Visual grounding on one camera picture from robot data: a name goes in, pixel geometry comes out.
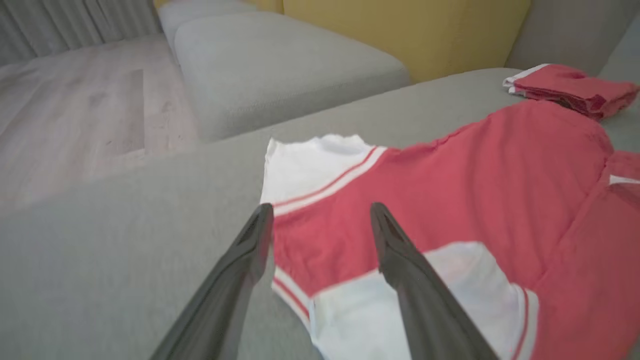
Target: gray curtain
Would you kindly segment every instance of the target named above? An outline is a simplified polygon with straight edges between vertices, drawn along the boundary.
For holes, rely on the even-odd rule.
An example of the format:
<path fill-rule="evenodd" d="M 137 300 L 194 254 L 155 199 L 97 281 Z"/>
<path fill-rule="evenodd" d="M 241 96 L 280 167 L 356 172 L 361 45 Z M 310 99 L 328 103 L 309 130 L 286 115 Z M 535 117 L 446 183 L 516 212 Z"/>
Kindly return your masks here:
<path fill-rule="evenodd" d="M 152 0 L 0 0 L 0 66 L 160 31 Z"/>

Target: white trim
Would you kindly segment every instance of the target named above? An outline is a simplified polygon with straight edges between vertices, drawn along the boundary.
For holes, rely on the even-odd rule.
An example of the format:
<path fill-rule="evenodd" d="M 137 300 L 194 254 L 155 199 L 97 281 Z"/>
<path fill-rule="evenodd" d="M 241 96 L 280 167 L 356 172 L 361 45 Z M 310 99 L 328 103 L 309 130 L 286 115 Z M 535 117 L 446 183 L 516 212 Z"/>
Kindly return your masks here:
<path fill-rule="evenodd" d="M 640 184 L 640 180 L 631 179 L 629 177 L 610 175 L 609 185 L 613 185 L 613 184 Z"/>
<path fill-rule="evenodd" d="M 375 148 L 375 150 L 373 150 L 373 152 L 371 153 L 371 156 L 369 156 L 369 159 L 367 159 L 365 163 L 361 164 L 359 167 L 351 169 L 351 171 L 347 172 L 346 174 L 343 174 L 342 178 L 340 178 L 334 184 L 329 186 L 327 189 L 324 189 L 323 191 L 315 195 L 304 197 L 303 199 L 300 199 L 295 202 L 291 202 L 281 206 L 276 205 L 273 209 L 273 215 L 274 216 L 284 215 L 294 210 L 304 208 L 305 206 L 309 206 L 315 202 L 318 202 L 326 197 L 333 195 L 334 193 L 338 192 L 338 190 L 342 189 L 347 184 L 349 184 L 350 182 L 352 182 L 362 174 L 366 173 L 369 169 L 371 169 L 373 165 L 375 165 L 376 162 L 378 162 L 378 160 L 380 159 L 380 156 L 386 150 L 387 148 L 382 146 Z"/>
<path fill-rule="evenodd" d="M 527 328 L 523 329 L 524 339 L 522 340 L 520 353 L 518 354 L 516 360 L 527 360 L 531 358 L 533 348 L 536 345 L 536 335 L 538 334 L 538 310 L 540 308 L 538 296 L 533 291 L 527 289 L 523 290 L 527 292 L 527 299 L 529 301 L 529 307 L 525 309 L 525 311 L 527 312 Z"/>
<path fill-rule="evenodd" d="M 550 64 L 540 64 L 538 66 L 532 67 L 531 69 L 527 69 L 523 72 L 519 72 L 518 74 L 515 74 L 514 76 L 510 76 L 508 78 L 506 78 L 503 82 L 502 82 L 502 86 L 505 88 L 511 88 L 513 85 L 515 85 L 515 82 L 517 79 L 522 79 L 522 78 L 526 78 L 527 76 L 533 74 L 534 72 L 542 69 L 543 67 L 550 65 Z"/>
<path fill-rule="evenodd" d="M 298 318 L 300 318 L 300 321 L 302 321 L 302 324 L 305 326 L 307 331 L 310 331 L 309 319 L 298 307 L 298 304 L 296 303 L 296 301 L 293 300 L 289 296 L 289 294 L 284 289 L 282 289 L 280 285 L 276 284 L 275 282 L 271 283 L 271 289 L 282 299 L 282 301 L 284 301 L 289 306 L 289 308 L 291 308 L 291 310 L 293 310 L 293 312 L 296 315 L 298 315 Z"/>
<path fill-rule="evenodd" d="M 305 294 L 304 291 L 296 284 L 291 277 L 284 272 L 279 266 L 276 266 L 276 272 L 273 274 L 274 279 L 278 279 L 284 286 L 291 291 L 293 296 L 298 298 L 298 300 L 308 309 L 309 308 L 309 297 Z"/>

